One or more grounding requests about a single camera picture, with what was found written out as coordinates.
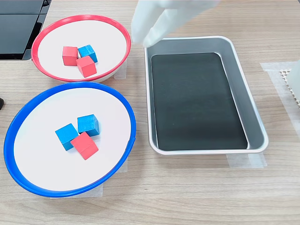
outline table surface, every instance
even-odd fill
[[[98,14],[130,32],[136,1],[54,0],[44,27],[77,14]],[[261,62],[300,58],[297,0],[224,0],[170,36],[230,38],[267,129],[264,169],[229,168],[225,155],[162,157],[148,144],[145,68],[141,46],[133,45],[126,80],[103,82],[131,103],[137,136],[128,172],[104,183],[103,196],[50,199],[22,189],[9,175],[3,142],[17,112],[40,92],[60,84],[31,60],[0,61],[0,224],[120,225],[298,225],[300,141]]]

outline blue wooden block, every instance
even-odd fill
[[[100,134],[99,123],[94,114],[77,118],[78,132],[86,132],[90,137]]]
[[[94,51],[94,49],[92,48],[91,45],[86,45],[84,47],[78,48],[79,54],[81,56],[81,58],[85,57],[85,56],[90,56],[91,59],[96,63],[98,62],[97,57],[96,57],[96,53]]]
[[[57,131],[55,131],[55,133],[66,151],[73,148],[71,140],[78,136],[78,132],[71,123],[62,127],[61,129],[58,129]]]

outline wooden block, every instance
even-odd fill
[[[64,46],[62,48],[62,60],[65,66],[77,66],[76,59],[78,59],[77,47]]]
[[[78,137],[73,139],[71,143],[84,160],[87,160],[98,151],[97,145],[86,132],[81,133]]]
[[[73,148],[71,141],[78,136],[78,133],[71,123],[62,127],[61,129],[58,129],[55,131],[55,133],[66,151]]]
[[[91,59],[96,63],[98,62],[96,53],[91,45],[86,45],[78,49],[81,57],[90,56]]]
[[[90,56],[86,56],[76,60],[79,71],[84,77],[92,76],[97,73],[94,61]]]
[[[89,136],[100,134],[99,122],[94,114],[77,118],[78,132],[86,132]]]

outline tape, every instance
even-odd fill
[[[231,168],[264,168],[267,166],[263,153],[257,154],[227,154]]]
[[[128,159],[123,163],[123,165],[118,169],[116,173],[125,173],[128,171]],[[74,195],[66,198],[94,198],[94,197],[102,197],[103,195],[103,184],[93,188],[90,191],[84,192],[79,195]]]
[[[281,75],[281,71],[289,71],[291,68],[296,66],[296,63],[297,62],[272,62],[261,63],[261,66],[264,71],[268,72],[292,125],[300,138],[300,112],[297,105],[298,102],[295,100],[293,93],[290,92],[284,77]]]
[[[122,66],[120,66],[120,68],[114,74],[114,79],[124,80],[126,79],[126,74],[127,74],[127,60],[123,62]]]

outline red wooden block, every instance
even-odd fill
[[[98,151],[97,145],[86,132],[81,133],[78,137],[73,139],[71,144],[76,148],[84,160],[87,160]]]
[[[88,77],[97,73],[95,63],[90,56],[85,56],[83,58],[77,59],[76,63],[78,69],[84,77]]]
[[[64,46],[62,48],[62,60],[65,66],[77,66],[76,59],[78,59],[77,47]]]

